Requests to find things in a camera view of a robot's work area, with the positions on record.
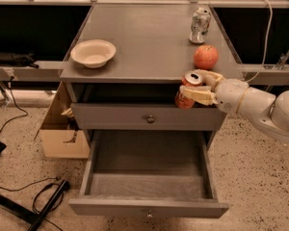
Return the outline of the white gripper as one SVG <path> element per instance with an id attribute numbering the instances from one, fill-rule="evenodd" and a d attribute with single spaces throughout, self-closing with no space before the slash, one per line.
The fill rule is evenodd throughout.
<path id="1" fill-rule="evenodd" d="M 202 78 L 205 86 L 181 86 L 179 90 L 185 98 L 205 106 L 216 104 L 220 111 L 227 114 L 237 113 L 239 102 L 250 87 L 248 83 L 237 79 L 224 80 L 222 74 L 209 70 L 197 69 L 195 73 Z"/>

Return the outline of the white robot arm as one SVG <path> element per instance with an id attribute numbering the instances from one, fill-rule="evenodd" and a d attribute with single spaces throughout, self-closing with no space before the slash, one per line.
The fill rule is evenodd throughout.
<path id="1" fill-rule="evenodd" d="M 263 134 L 289 142 L 289 90 L 275 96 L 246 81 L 201 69 L 189 71 L 184 80 L 179 87 L 180 97 L 242 116 Z"/>

